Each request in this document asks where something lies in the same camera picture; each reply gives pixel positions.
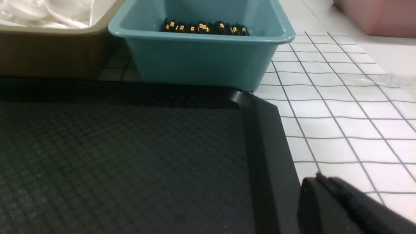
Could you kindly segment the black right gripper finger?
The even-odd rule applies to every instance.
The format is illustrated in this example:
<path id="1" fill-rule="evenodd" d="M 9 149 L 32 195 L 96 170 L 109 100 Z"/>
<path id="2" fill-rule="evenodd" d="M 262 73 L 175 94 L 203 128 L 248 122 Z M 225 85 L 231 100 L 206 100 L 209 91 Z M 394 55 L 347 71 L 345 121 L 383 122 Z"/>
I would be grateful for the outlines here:
<path id="1" fill-rule="evenodd" d="M 302 234 L 414 234 L 415 223 L 338 177 L 303 179 L 297 210 Z"/>

